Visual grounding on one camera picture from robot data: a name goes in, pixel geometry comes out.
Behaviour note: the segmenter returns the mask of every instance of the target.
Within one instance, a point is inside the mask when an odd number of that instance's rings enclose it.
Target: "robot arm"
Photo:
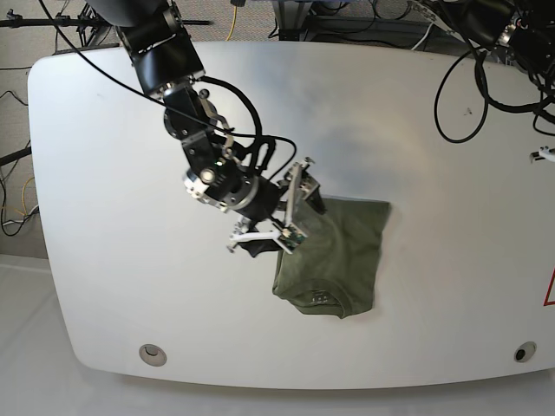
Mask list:
[[[310,232],[295,219],[298,204],[305,200],[319,213],[325,212],[319,184],[307,172],[311,161],[296,163],[278,184],[262,176],[274,153],[275,140],[262,134],[258,113],[243,93],[227,82],[205,76],[174,3],[168,4],[166,0],[88,2],[116,27],[144,93],[162,99],[168,107],[164,113],[166,130],[180,141],[190,166],[184,178],[187,191],[201,203],[240,214],[231,235],[230,250],[239,245],[252,256],[269,250],[288,253],[295,250]],[[256,130],[250,146],[241,146],[234,140],[225,117],[208,100],[209,92],[202,89],[197,93],[193,89],[196,81],[230,89],[247,106]],[[215,126],[227,134],[218,134]],[[259,164],[262,145],[266,145],[266,153]],[[243,165],[247,156],[250,162]],[[273,217],[282,207],[283,221]],[[259,232],[257,225],[265,220],[270,220],[271,229]]]

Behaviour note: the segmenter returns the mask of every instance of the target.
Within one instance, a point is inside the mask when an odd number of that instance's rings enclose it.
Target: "metal grommet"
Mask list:
[[[515,351],[514,360],[517,362],[527,362],[536,354],[537,349],[538,346],[535,342],[525,342]]]
[[[166,364],[166,353],[162,348],[153,344],[145,344],[139,348],[139,357],[149,366],[162,367]]]

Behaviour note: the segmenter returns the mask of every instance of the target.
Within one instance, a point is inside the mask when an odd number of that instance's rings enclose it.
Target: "olive green shirt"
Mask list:
[[[293,254],[280,252],[273,293],[306,315],[361,314],[372,309],[390,204],[341,199],[324,203],[324,215],[305,203],[299,208],[310,235]]]

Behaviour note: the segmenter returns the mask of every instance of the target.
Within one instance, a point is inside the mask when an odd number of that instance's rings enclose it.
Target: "table surface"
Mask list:
[[[470,143],[449,145],[432,106],[454,58],[287,42],[197,43],[210,76],[240,87],[267,133],[297,142],[323,193],[392,203],[375,307],[338,320],[301,315],[271,293],[276,255],[225,245],[236,216],[192,200],[186,160],[163,108],[75,55],[29,75],[36,186],[56,291],[77,358],[110,372],[192,383],[292,389],[401,387],[555,367],[555,194],[528,114],[491,110]],[[138,88],[123,49],[88,57]],[[492,96],[536,100],[525,76],[487,65]],[[234,96],[212,101],[252,130]],[[463,62],[441,99],[453,136],[482,101]],[[290,148],[278,146],[270,172]],[[513,359],[538,344],[527,363]],[[146,343],[167,364],[139,357]]]

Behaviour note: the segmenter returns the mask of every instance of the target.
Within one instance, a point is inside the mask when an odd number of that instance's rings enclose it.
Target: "red warning sign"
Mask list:
[[[555,281],[555,270],[553,271],[552,280],[549,283],[547,295],[545,295],[544,306],[555,305],[555,293],[552,294],[553,281]]]

